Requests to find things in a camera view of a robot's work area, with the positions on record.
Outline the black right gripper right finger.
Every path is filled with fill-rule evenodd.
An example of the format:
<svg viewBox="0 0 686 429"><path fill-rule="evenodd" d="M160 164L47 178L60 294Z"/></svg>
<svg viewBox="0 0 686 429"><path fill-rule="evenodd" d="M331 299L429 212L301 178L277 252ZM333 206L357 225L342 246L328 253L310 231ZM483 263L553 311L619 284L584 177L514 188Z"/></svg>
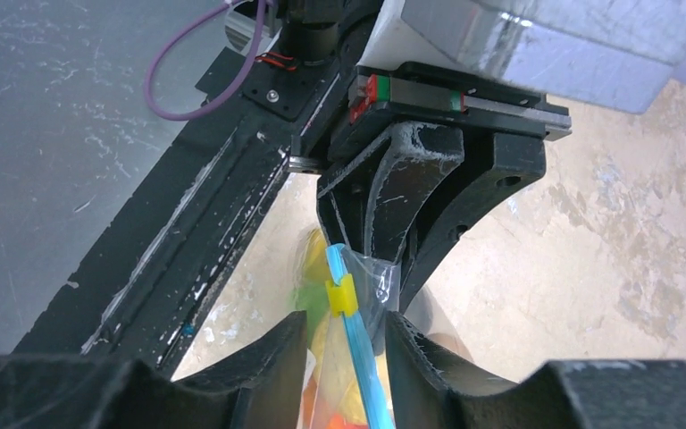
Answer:
<svg viewBox="0 0 686 429"><path fill-rule="evenodd" d="M386 316L398 428L686 428L686 359L552 360L521 383Z"/></svg>

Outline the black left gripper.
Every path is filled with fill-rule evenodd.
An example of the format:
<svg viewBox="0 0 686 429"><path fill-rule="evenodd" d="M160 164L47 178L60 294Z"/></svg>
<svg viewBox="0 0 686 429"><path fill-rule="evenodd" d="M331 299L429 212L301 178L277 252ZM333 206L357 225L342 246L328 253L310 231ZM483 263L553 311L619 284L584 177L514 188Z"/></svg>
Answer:
<svg viewBox="0 0 686 429"><path fill-rule="evenodd" d="M543 124L548 141L572 133L569 110L542 93L424 63L394 71L358 66L347 100L350 125L371 105L393 102L531 120ZM321 177L317 212L330 244L391 263L402 257L404 311L461 236L541 179L546 167L541 138L493 132L464 139L457 127L393 123L352 161Z"/></svg>

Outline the clear zip bag blue seal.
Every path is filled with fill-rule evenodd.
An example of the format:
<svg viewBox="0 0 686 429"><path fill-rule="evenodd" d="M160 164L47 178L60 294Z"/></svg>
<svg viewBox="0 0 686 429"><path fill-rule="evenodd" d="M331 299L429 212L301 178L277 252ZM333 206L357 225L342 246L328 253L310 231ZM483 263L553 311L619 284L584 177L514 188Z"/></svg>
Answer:
<svg viewBox="0 0 686 429"><path fill-rule="evenodd" d="M344 274L351 273L356 286L359 310L353 316L334 316L330 312L329 302L326 313L329 312L331 317L341 317L367 421L368 407L372 403L372 396L367 391L370 387L376 389L379 397L377 401L383 411L391 414L393 405L384 349L384 318L390 310L400 309L397 301L399 287L396 284L399 269L389 262L365 257L345 246L339 246L333 253L328 249L327 242L325 254L330 280L338 283ZM428 339L466 360L472 358L456 329L427 288L421 288L404 312L406 319ZM313 378L316 364L310 351L311 339L307 336L309 352L304 388Z"/></svg>

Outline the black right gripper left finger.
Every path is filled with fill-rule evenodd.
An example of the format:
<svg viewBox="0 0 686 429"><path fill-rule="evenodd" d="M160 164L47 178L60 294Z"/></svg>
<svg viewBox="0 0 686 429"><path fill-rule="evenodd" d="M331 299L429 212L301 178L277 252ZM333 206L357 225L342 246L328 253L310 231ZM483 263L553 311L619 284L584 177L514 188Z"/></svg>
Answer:
<svg viewBox="0 0 686 429"><path fill-rule="evenodd" d="M0 356L0 428L293 428L306 316L172 381L138 359Z"/></svg>

